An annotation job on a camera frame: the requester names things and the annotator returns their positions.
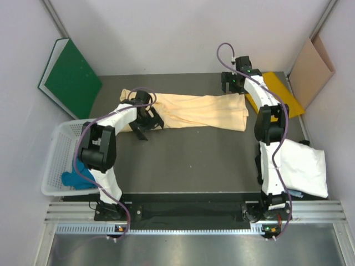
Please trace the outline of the cream yellow t shirt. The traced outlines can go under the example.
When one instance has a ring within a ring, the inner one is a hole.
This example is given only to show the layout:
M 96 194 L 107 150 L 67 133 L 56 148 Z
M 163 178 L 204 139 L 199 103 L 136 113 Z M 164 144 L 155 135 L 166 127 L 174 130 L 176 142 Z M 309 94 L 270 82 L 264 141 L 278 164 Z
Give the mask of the cream yellow t shirt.
M 217 127 L 244 132 L 248 109 L 245 97 L 239 94 L 195 96 L 157 93 L 153 108 L 165 128 Z

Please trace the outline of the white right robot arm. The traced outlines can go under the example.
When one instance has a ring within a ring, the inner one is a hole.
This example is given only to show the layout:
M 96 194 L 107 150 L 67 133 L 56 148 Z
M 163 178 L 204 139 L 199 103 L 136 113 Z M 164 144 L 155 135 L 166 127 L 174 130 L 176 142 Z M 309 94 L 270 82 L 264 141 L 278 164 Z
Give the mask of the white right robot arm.
M 262 183 L 262 203 L 258 210 L 263 218 L 272 219 L 279 210 L 290 211 L 287 190 L 280 180 L 280 149 L 288 130 L 288 106 L 268 89 L 261 72 L 252 68 L 248 56 L 232 57 L 231 64 L 231 71 L 221 74 L 222 91 L 247 94 L 257 106 L 254 134 L 260 150 Z

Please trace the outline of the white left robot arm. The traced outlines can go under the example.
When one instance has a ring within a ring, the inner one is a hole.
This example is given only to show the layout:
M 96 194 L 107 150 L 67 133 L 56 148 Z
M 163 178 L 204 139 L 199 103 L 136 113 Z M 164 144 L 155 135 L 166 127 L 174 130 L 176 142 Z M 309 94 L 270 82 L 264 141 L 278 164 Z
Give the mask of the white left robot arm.
M 138 140 L 146 141 L 145 132 L 157 127 L 163 128 L 164 122 L 153 105 L 157 101 L 154 92 L 147 88 L 137 88 L 109 114 L 86 122 L 82 127 L 75 149 L 73 166 L 76 172 L 77 161 L 93 175 L 93 180 L 81 173 L 78 175 L 99 189 L 100 200 L 107 203 L 106 212 L 112 219 L 124 217 L 126 207 L 121 203 L 120 189 L 114 172 L 116 161 L 116 136 L 129 126 Z

